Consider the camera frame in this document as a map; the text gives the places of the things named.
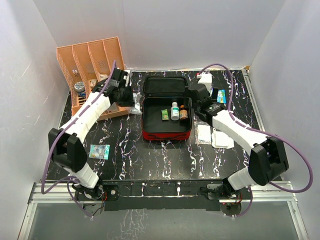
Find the green package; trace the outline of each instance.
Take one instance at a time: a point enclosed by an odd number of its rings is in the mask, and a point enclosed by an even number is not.
[[[168,109],[161,110],[162,120],[169,120]]]

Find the plastic bag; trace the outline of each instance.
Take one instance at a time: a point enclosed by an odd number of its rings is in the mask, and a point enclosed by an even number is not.
[[[235,142],[224,132],[213,129],[212,147],[221,149],[231,149],[235,147]]]
[[[140,98],[141,98],[140,93],[133,93],[134,106],[130,107],[128,111],[130,114],[137,114],[137,115],[142,114],[140,110]]]
[[[194,122],[195,143],[211,145],[211,127],[204,121]]]

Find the blue card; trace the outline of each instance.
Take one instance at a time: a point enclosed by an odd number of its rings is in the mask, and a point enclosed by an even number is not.
[[[226,91],[224,89],[218,91],[218,97],[217,97],[216,101],[218,103],[221,103],[221,104],[226,104],[227,103]]]

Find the card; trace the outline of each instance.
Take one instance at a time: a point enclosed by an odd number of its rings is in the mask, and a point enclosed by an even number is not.
[[[108,160],[110,145],[90,145],[89,158]]]
[[[226,91],[224,89],[218,91],[218,97],[216,99],[218,103],[226,104]]]

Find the brown bottle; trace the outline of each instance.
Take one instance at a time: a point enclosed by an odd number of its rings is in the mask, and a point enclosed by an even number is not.
[[[184,105],[181,105],[180,107],[180,121],[186,121],[188,120],[188,110],[185,108]]]

